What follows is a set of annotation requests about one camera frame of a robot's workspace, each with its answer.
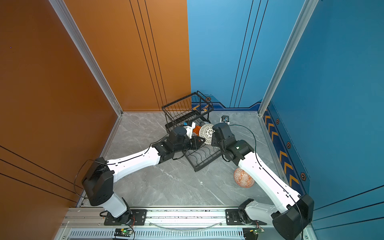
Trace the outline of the white black lattice bowl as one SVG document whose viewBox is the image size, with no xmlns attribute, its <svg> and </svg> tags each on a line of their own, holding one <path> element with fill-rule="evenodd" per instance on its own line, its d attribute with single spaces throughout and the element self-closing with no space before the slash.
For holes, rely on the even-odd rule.
<svg viewBox="0 0 384 240">
<path fill-rule="evenodd" d="M 213 124 L 205 124 L 199 130 L 199 136 L 205 139 L 205 144 L 211 145 L 213 139 Z"/>
</svg>

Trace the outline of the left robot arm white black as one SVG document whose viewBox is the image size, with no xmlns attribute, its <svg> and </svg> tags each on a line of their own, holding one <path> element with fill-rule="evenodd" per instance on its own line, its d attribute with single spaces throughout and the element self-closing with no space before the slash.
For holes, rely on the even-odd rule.
<svg viewBox="0 0 384 240">
<path fill-rule="evenodd" d="M 189 150 L 198 150 L 205 141 L 193 136 L 192 130 L 176 127 L 141 152 L 114 160 L 106 161 L 103 157 L 94 160 L 82 179 L 91 206 L 102 207 L 107 212 L 106 217 L 117 224 L 132 224 L 134 214 L 127 201 L 114 192 L 114 184 L 146 167 L 176 160 L 176 153 L 185 155 Z"/>
</svg>

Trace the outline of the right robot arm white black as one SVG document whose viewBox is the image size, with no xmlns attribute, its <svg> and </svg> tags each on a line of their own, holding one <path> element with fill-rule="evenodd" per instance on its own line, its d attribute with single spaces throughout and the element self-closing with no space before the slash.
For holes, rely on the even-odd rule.
<svg viewBox="0 0 384 240">
<path fill-rule="evenodd" d="M 272 224 L 285 240 L 304 235 L 305 227 L 313 219 L 314 200 L 301 195 L 282 181 L 259 157 L 256 149 L 244 140 L 236 140 L 227 123 L 213 126 L 213 143 L 218 144 L 225 160 L 245 171 L 269 196 L 272 205 L 248 199 L 239 206 L 240 221 Z"/>
</svg>

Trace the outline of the orange plastic bowl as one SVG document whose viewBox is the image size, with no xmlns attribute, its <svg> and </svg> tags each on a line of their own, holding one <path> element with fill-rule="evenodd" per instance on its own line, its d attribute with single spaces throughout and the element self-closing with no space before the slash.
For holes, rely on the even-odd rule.
<svg viewBox="0 0 384 240">
<path fill-rule="evenodd" d="M 199 136 L 199 135 L 200 135 L 200 129 L 201 129 L 201 126 L 196 125 L 195 128 L 193 129 L 193 133 L 194 133 L 196 136 Z"/>
</svg>

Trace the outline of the green circuit board left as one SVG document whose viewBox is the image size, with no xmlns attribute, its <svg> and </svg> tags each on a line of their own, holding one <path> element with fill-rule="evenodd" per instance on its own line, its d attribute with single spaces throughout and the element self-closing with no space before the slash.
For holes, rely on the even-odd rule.
<svg viewBox="0 0 384 240">
<path fill-rule="evenodd" d="M 135 231 L 129 228 L 118 228 L 115 229 L 114 238 L 118 240 L 134 240 L 135 239 Z"/>
</svg>

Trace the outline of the aluminium front rail frame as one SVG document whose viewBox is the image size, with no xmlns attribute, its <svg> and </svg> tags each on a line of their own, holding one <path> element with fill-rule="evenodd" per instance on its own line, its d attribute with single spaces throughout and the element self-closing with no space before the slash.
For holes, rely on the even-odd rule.
<svg viewBox="0 0 384 240">
<path fill-rule="evenodd" d="M 102 208 L 69 209 L 56 240 L 117 240 L 115 229 L 129 228 L 135 231 L 134 240 L 244 240 L 243 228 L 265 230 L 258 240 L 281 240 L 283 237 L 272 224 L 266 226 L 235 225 L 226 221 L 226 209 L 237 207 L 138 207 L 146 209 L 144 226 L 105 226 Z"/>
</svg>

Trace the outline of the circuit board right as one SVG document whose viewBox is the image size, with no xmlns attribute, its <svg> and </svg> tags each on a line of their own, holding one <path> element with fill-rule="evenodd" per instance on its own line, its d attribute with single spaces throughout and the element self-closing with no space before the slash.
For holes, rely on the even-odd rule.
<svg viewBox="0 0 384 240">
<path fill-rule="evenodd" d="M 265 230 L 261 227 L 258 228 L 243 228 L 243 236 L 245 240 L 258 240 L 261 233 Z"/>
</svg>

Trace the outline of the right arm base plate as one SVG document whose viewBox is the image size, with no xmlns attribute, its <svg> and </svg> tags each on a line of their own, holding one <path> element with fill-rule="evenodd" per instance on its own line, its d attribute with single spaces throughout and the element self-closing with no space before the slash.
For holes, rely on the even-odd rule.
<svg viewBox="0 0 384 240">
<path fill-rule="evenodd" d="M 245 210 L 239 209 L 226 209 L 226 221 L 227 225 L 235 226 L 235 225 L 252 225 L 252 226 L 266 226 L 267 223 L 262 221 L 254 221 L 251 220 L 246 214 Z"/>
</svg>

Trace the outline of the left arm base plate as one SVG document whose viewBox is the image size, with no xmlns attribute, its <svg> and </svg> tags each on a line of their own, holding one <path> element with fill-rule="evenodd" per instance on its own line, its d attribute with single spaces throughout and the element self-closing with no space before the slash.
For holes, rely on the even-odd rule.
<svg viewBox="0 0 384 240">
<path fill-rule="evenodd" d="M 146 209 L 129 210 L 120 217 L 115 218 L 111 213 L 101 212 L 101 217 L 105 218 L 105 226 L 144 226 L 147 216 Z"/>
</svg>

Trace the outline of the black wire dish rack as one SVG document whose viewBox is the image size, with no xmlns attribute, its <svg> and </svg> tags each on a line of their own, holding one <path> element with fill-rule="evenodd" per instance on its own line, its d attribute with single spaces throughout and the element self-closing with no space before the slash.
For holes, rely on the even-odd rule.
<svg viewBox="0 0 384 240">
<path fill-rule="evenodd" d="M 204 127 L 213 126 L 209 116 L 214 106 L 209 97 L 196 91 L 162 106 L 162 110 L 165 113 L 168 132 L 176 127 L 187 130 L 191 145 L 183 150 L 182 154 L 195 172 L 207 167 L 221 156 L 219 148 L 211 145 L 213 131 L 205 130 Z"/>
</svg>

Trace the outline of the red white patterned bowl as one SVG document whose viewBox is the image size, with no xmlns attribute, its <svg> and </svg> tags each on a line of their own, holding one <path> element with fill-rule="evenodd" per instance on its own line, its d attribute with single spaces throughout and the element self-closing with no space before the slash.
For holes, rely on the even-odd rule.
<svg viewBox="0 0 384 240">
<path fill-rule="evenodd" d="M 234 180 L 242 188 L 250 188 L 255 184 L 255 180 L 241 168 L 235 170 Z"/>
</svg>

